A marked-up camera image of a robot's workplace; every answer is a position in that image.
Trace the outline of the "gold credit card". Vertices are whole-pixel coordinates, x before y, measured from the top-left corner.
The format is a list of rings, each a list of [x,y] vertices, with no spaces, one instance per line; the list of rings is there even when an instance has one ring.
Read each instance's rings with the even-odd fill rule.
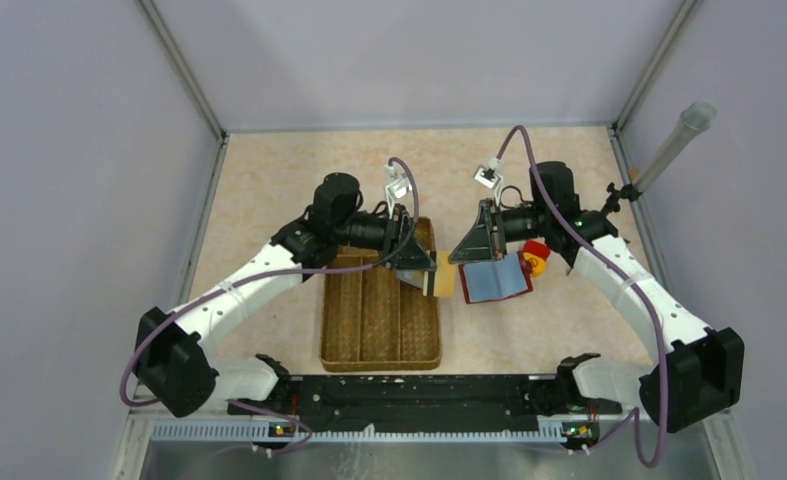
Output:
[[[426,271],[423,278],[423,294],[427,297],[452,297],[454,294],[456,267],[449,261],[448,251],[431,250],[430,258],[435,269]]]

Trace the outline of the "red leather card holder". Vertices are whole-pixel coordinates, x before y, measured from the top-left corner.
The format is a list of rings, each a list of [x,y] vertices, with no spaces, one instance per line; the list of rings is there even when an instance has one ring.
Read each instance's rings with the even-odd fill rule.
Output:
[[[530,265],[520,252],[499,261],[462,264],[459,273],[467,304],[503,301],[534,290]]]

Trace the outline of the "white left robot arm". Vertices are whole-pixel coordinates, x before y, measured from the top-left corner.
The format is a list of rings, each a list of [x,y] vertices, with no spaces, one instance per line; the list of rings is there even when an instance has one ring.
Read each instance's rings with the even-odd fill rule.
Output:
[[[177,418],[202,407],[217,389],[218,370],[208,359],[227,336],[279,294],[315,275],[353,273],[333,267],[342,246],[374,250],[376,266],[393,271],[433,272],[435,260],[418,243],[419,211],[401,204],[419,201],[407,167],[387,169],[385,211],[363,210],[358,179],[335,172],[316,187],[312,201],[281,227],[241,268],[196,299],[165,312],[153,307],[138,323],[135,350],[125,378],[135,377]]]

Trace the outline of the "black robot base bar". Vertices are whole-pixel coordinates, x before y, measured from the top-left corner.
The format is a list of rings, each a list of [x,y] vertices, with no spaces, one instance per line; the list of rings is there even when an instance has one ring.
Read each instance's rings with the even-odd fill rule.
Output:
[[[535,432],[561,415],[619,414],[620,404],[573,397],[552,375],[305,375],[256,407],[296,415],[317,435]]]

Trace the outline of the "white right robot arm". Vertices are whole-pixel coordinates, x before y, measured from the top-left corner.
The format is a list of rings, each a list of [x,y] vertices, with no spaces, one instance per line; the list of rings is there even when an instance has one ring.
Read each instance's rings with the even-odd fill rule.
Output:
[[[452,250],[453,264],[485,266],[513,242],[541,238],[608,298],[646,348],[652,366],[597,354],[569,357],[558,369],[558,404],[581,412],[596,400],[636,407],[676,433],[740,400],[745,345],[682,306],[634,257],[600,211],[584,210],[571,169],[545,162],[530,177],[531,201],[503,209],[484,199],[472,228]]]

